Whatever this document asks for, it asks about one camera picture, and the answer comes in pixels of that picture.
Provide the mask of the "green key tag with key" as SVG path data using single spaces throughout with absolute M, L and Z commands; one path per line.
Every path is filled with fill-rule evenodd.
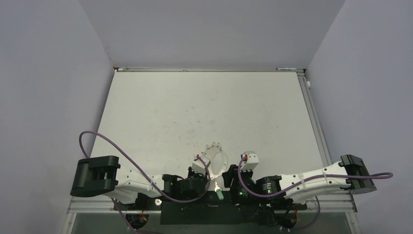
M 219 200 L 223 200 L 223 199 L 224 199 L 224 194 L 223 194 L 222 188 L 218 185 L 218 182 L 217 182 L 217 181 L 215 181 L 214 184 L 215 184 L 214 191 L 215 191 L 218 199 L 219 199 Z

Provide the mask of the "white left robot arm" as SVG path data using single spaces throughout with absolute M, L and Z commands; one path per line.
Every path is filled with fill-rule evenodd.
M 105 195 L 138 210 L 144 206 L 145 196 L 171 197 L 175 200 L 198 199 L 208 187 L 207 170 L 210 160 L 196 156 L 186 178 L 178 175 L 147 175 L 122 166 L 117 156 L 81 159 L 77 163 L 71 196 L 95 197 Z

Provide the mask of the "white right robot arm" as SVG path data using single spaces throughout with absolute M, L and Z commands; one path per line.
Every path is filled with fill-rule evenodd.
M 365 194 L 377 190 L 363 159 L 343 155 L 327 167 L 290 175 L 271 175 L 256 181 L 253 169 L 256 155 L 249 154 L 241 166 L 231 165 L 222 174 L 224 187 L 230 189 L 230 201 L 238 206 L 269 206 L 287 209 L 305 204 L 310 198 L 349 190 Z

